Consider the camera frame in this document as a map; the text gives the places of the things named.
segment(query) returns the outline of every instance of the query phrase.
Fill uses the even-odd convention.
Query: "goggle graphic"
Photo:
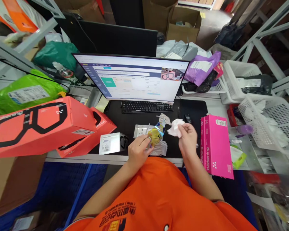
[[[97,112],[93,112],[93,116],[94,116],[94,119],[96,119],[95,126],[97,126],[97,125],[101,122],[102,118],[100,117],[100,115],[99,115]],[[64,150],[66,150],[66,149],[69,149],[69,148],[73,147],[74,145],[78,144],[78,143],[79,143],[80,141],[82,141],[84,138],[85,138],[85,137],[80,138],[79,140],[76,140],[76,141],[74,141],[73,143],[70,143],[69,145],[61,146],[61,147],[59,147],[58,149],[59,149],[60,151],[64,151]]]
[[[162,79],[164,79],[164,80],[167,80],[167,79],[170,79],[170,80],[172,80],[172,79],[174,79],[174,73],[165,73],[165,74],[162,74]]]
[[[51,113],[56,113],[59,115],[59,120],[46,128],[40,126],[38,124],[40,109],[44,110],[50,109]],[[5,127],[8,127],[8,125],[12,124],[13,122],[19,122],[19,120],[21,119],[20,116],[23,117],[22,130],[19,132],[19,134],[16,136],[15,139],[9,141],[1,141],[0,148],[17,144],[29,129],[33,129],[39,134],[46,134],[52,131],[53,129],[57,128],[67,118],[67,106],[66,103],[63,102],[48,103],[45,105],[36,106],[24,110],[21,114],[16,114],[7,118],[3,118],[2,120],[0,120],[0,126],[5,125]]]

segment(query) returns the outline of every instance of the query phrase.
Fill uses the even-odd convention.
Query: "computer mouse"
[[[184,117],[185,117],[185,121],[186,121],[187,123],[189,123],[189,124],[192,123],[192,119],[190,118],[189,114],[185,114]]]

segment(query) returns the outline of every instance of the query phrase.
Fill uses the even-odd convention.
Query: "desk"
[[[177,96],[177,99],[188,99],[188,100],[203,100],[206,102],[208,113],[216,116],[221,116],[227,118],[228,124],[228,115],[227,109],[228,106],[222,104],[219,96],[215,98],[205,98],[205,97],[182,97]],[[182,158],[168,158],[165,159],[172,162],[177,167],[182,167],[183,159]],[[111,165],[123,165],[128,160],[128,156],[123,155],[102,155],[99,154],[87,154],[85,156],[77,156],[70,158],[60,158],[56,150],[48,152],[46,161],[48,162],[67,162],[67,163],[84,163],[84,164],[111,164]],[[248,165],[244,163],[240,170],[249,170]]]

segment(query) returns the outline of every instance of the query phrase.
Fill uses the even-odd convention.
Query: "cable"
[[[94,44],[94,42],[92,42],[92,40],[89,38],[89,36],[87,35],[87,33],[84,31],[83,27],[80,25],[80,22],[78,21],[78,19],[76,18],[76,16],[75,16],[73,13],[72,13],[72,15],[74,16],[75,20],[78,22],[78,25],[80,26],[80,29],[83,31],[83,33],[87,36],[87,38],[88,38],[88,39],[90,40],[90,42],[93,44],[96,52],[98,52],[98,51],[97,51],[97,48],[96,48],[96,46],[95,46],[95,44]]]
[[[18,69],[18,70],[20,70],[20,71],[22,71],[22,72],[25,72],[26,74],[34,75],[34,76],[36,76],[36,77],[39,77],[39,78],[42,78],[42,79],[46,79],[46,80],[55,82],[55,83],[57,83],[57,84],[63,85],[63,86],[65,86],[66,88],[68,88],[68,93],[71,91],[71,89],[70,89],[68,86],[66,86],[65,84],[63,84],[63,83],[59,83],[59,82],[57,82],[57,81],[50,80],[50,79],[44,78],[44,77],[42,77],[42,76],[38,76],[38,75],[35,75],[35,74],[31,74],[30,72],[24,71],[23,69],[20,69],[19,67],[16,67],[16,66],[14,66],[14,65],[12,65],[12,64],[9,64],[9,63],[6,62],[6,61],[3,61],[2,59],[0,59],[0,62],[2,62],[2,63],[4,63],[4,64],[7,64],[7,65],[9,65],[9,66],[11,66],[11,67],[14,67],[14,68],[16,68],[16,69]]]

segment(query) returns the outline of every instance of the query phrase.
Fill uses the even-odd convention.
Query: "orange shirt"
[[[72,223],[66,231],[218,230],[256,231],[236,209],[196,193],[179,169],[149,157],[118,198],[96,218]]]

